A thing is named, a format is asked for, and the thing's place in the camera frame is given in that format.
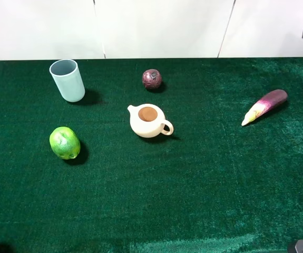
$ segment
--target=light blue cup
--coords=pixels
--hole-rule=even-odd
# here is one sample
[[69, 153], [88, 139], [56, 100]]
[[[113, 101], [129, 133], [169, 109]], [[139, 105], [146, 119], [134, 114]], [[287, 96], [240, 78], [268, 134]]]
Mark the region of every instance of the light blue cup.
[[54, 62], [50, 67], [50, 73], [65, 100], [77, 102], [83, 98], [85, 89], [79, 67], [74, 60], [63, 59]]

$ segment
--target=teapot handle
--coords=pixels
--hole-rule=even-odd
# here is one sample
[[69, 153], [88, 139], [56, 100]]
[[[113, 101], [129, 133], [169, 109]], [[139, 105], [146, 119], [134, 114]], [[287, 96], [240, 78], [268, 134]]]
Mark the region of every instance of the teapot handle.
[[161, 123], [167, 125], [169, 127], [169, 129], [170, 129], [170, 131], [166, 131], [166, 130], [163, 129], [161, 133], [165, 134], [165, 135], [172, 135], [172, 133], [173, 133], [173, 125], [170, 123], [170, 121], [168, 121], [168, 120], [162, 120]]

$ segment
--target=teapot spout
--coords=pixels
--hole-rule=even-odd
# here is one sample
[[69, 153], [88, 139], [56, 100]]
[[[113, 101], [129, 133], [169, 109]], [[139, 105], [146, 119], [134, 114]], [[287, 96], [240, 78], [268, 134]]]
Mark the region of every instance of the teapot spout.
[[136, 107], [132, 106], [132, 105], [129, 105], [128, 106], [128, 111], [130, 112], [130, 114], [134, 111]]

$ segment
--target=green lime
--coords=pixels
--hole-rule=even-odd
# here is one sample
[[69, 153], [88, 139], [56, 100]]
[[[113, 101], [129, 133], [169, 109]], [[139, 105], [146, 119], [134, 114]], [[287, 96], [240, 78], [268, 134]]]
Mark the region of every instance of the green lime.
[[50, 136], [53, 152], [60, 158], [74, 159], [80, 152], [80, 141], [72, 129], [61, 126], [56, 128]]

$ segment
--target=cup rim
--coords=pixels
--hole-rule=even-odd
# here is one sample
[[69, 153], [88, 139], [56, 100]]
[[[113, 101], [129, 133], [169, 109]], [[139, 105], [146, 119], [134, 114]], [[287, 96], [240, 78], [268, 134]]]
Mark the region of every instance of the cup rim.
[[[53, 65], [54, 65], [55, 63], [58, 63], [58, 62], [61, 62], [61, 61], [71, 61], [71, 62], [74, 62], [74, 63], [75, 63], [75, 69], [74, 69], [71, 73], [68, 73], [68, 74], [65, 74], [65, 75], [57, 75], [57, 74], [54, 74], [54, 73], [52, 72], [52, 67], [53, 67]], [[77, 62], [76, 62], [76, 61], [74, 61], [74, 60], [72, 60], [72, 59], [61, 59], [61, 60], [58, 60], [58, 61], [56, 61], [56, 62], [53, 62], [53, 64], [50, 66], [50, 73], [51, 73], [51, 75], [53, 75], [53, 76], [69, 76], [69, 75], [73, 74], [78, 68], [79, 68], [79, 66], [77, 65]]]

